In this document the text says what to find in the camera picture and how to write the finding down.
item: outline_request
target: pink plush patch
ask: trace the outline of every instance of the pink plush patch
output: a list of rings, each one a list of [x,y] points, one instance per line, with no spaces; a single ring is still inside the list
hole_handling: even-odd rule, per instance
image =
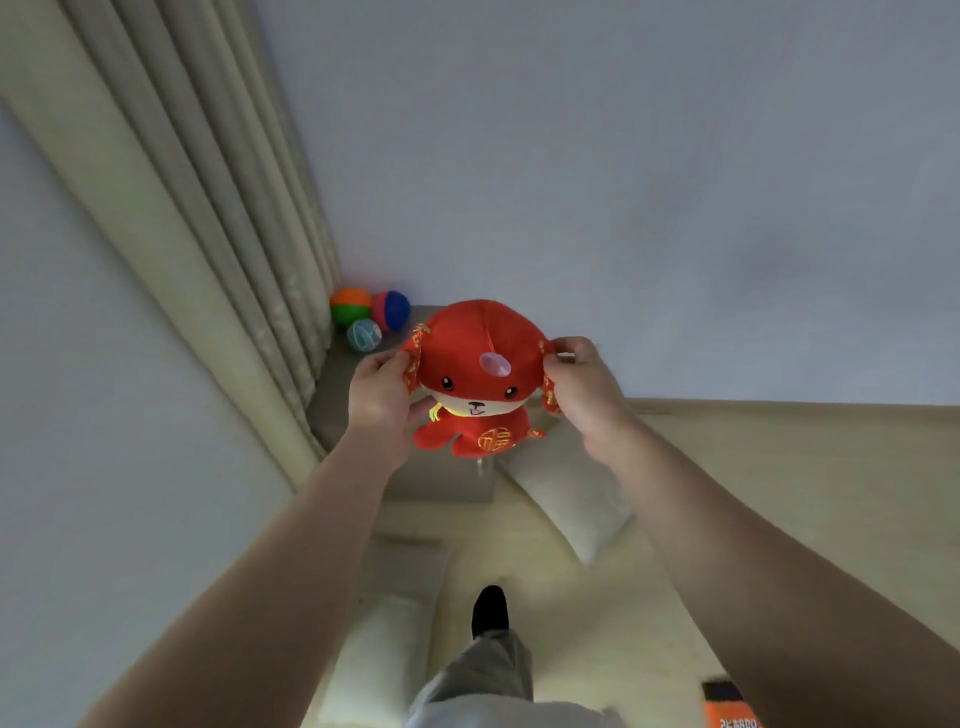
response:
[[[480,354],[480,368],[490,376],[509,376],[510,362],[498,353]]]

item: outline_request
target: orange box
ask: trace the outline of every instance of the orange box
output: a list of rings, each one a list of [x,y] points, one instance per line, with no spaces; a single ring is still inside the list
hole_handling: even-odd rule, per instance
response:
[[[707,728],[763,728],[730,678],[702,683]]]

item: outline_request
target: plush toy ear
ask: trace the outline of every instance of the plush toy ear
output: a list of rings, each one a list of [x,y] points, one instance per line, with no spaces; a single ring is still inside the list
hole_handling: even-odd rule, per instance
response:
[[[417,324],[407,342],[400,347],[410,353],[410,363],[403,373],[403,381],[407,385],[407,394],[412,395],[420,386],[420,354],[423,349],[423,337],[430,333],[427,324]]]
[[[547,356],[551,353],[557,353],[557,350],[553,348],[553,344],[549,341],[541,341],[540,352]],[[560,412],[557,397],[553,393],[553,379],[547,375],[543,375],[543,409],[547,412]]]

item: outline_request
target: left hand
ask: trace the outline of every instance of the left hand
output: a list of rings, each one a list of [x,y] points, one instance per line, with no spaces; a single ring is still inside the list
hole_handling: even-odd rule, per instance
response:
[[[410,354],[403,350],[364,357],[350,381],[348,433],[365,433],[369,444],[382,453],[393,470],[410,454],[408,425],[435,402],[432,397],[411,404],[403,372]]]

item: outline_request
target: light blue ball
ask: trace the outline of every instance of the light blue ball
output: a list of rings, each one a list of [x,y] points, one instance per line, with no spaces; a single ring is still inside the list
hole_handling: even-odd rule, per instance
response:
[[[347,329],[347,343],[358,352],[372,352],[383,339],[383,332],[373,319],[354,321]]]

